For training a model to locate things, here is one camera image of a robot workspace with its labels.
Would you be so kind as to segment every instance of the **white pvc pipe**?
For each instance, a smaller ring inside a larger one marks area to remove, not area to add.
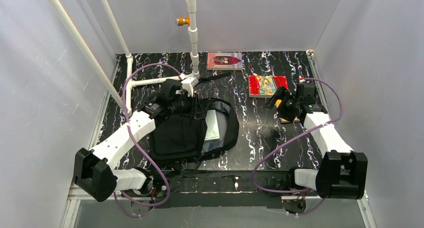
[[[84,41],[84,38],[81,36],[80,32],[78,31],[77,27],[75,27],[75,24],[72,22],[71,18],[69,17],[69,14],[66,12],[65,8],[62,6],[60,0],[48,0],[50,4],[53,6],[55,11],[57,12],[60,20],[62,21],[63,25],[66,27],[72,38],[74,39],[75,43],[78,45],[78,47],[81,49],[84,56],[87,58],[91,66],[93,67],[94,71],[97,73],[100,80],[103,82],[103,84],[106,86],[107,90],[111,94],[111,96],[114,98],[118,106],[123,110],[124,104],[122,103],[122,100],[112,85],[112,83],[109,81],[109,78],[104,73],[102,67],[100,66],[99,62],[97,61],[96,57],[94,57],[92,51],[90,50],[89,46],[87,45],[86,41]]]
[[[173,80],[177,80],[177,81],[181,80],[179,78],[179,76],[174,76],[174,77],[163,77],[163,78],[155,78],[155,79],[142,80],[142,81],[130,81],[130,83],[131,83],[132,87],[135,87],[135,86],[143,86],[143,85],[163,83],[167,79],[173,79]]]
[[[109,6],[109,3],[107,2],[108,0],[100,0],[101,3],[103,4],[103,8],[105,9],[107,16],[110,20],[110,23],[112,24],[112,27],[115,30],[116,36],[119,39],[120,45],[122,46],[125,55],[128,57],[131,55],[130,51],[128,50],[128,47],[126,46],[127,44],[125,43],[124,37],[122,36],[121,30],[119,29],[118,23],[115,19],[114,14],[112,13],[112,9]]]
[[[198,54],[198,29],[197,29],[197,24],[196,24],[196,10],[197,10],[197,5],[196,5],[196,0],[185,0],[187,2],[187,10],[188,10],[188,15],[190,17],[190,26],[188,27],[188,33],[190,35],[190,42],[191,42],[191,53],[190,53],[190,57],[191,57],[191,63],[193,64],[193,75],[195,77],[199,77],[199,54]]]
[[[126,77],[129,78],[133,72],[133,61],[134,61],[134,57],[131,55],[129,57],[126,57]],[[131,90],[132,90],[132,86],[131,86],[131,82],[129,82],[126,86],[126,92],[125,92],[125,105],[126,108],[128,109],[128,113],[131,116],[132,114],[132,109],[131,109]]]

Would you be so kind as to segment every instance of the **colorful book cover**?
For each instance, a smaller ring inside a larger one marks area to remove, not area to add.
[[[281,86],[289,88],[285,76],[249,76],[249,97],[272,97]]]
[[[208,52],[208,70],[243,70],[241,52]]]

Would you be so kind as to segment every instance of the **black backpack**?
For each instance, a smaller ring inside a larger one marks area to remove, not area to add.
[[[205,142],[206,119],[195,119],[192,114],[170,115],[152,133],[150,157],[160,166],[184,161],[212,159],[234,147],[239,136],[239,121],[233,106],[222,99],[199,99],[201,107],[216,111],[219,140]]]

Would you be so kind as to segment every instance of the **book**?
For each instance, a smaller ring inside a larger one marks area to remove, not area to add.
[[[241,52],[208,52],[208,70],[243,70]]]
[[[205,142],[217,141],[220,139],[220,129],[218,127],[217,111],[209,110],[206,114],[206,136]]]
[[[249,75],[249,97],[272,97],[282,86],[289,88],[285,76]]]

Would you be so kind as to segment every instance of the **red book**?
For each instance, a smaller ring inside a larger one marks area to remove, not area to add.
[[[285,76],[249,76],[249,97],[272,97],[280,87],[289,88]]]

